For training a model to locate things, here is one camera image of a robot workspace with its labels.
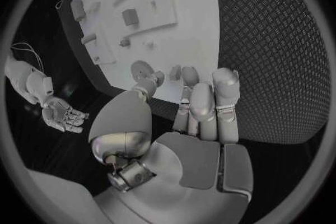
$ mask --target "cable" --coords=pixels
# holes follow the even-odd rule
[[[15,46],[17,46],[17,45],[26,45],[26,46],[28,46],[29,49],[16,48]],[[28,44],[26,42],[18,42],[18,43],[12,44],[11,48],[14,49],[14,50],[25,50],[25,51],[28,51],[28,52],[32,52],[35,55],[35,57],[38,61],[40,71],[44,73],[43,62],[42,62],[40,56],[36,53],[36,51],[32,48],[32,46],[30,44]]]

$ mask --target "wire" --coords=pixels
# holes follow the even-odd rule
[[[18,45],[26,45],[26,46],[28,46],[29,49],[17,48],[16,46],[18,46]],[[30,44],[28,44],[27,42],[18,42],[18,43],[12,44],[11,48],[14,49],[14,50],[25,50],[25,51],[28,51],[28,52],[32,52],[35,55],[35,57],[38,61],[40,71],[44,73],[43,62],[42,62],[40,56],[36,53],[36,51],[32,48],[32,46]]]

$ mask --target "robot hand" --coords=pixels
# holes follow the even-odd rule
[[[81,133],[83,128],[80,127],[88,114],[73,109],[64,100],[52,96],[49,98],[42,109],[42,117],[45,123],[55,129],[65,132],[66,130],[73,133]]]

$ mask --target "black mesh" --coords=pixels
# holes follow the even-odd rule
[[[218,67],[238,70],[241,138],[300,143],[329,112],[323,40],[303,0],[218,0]]]

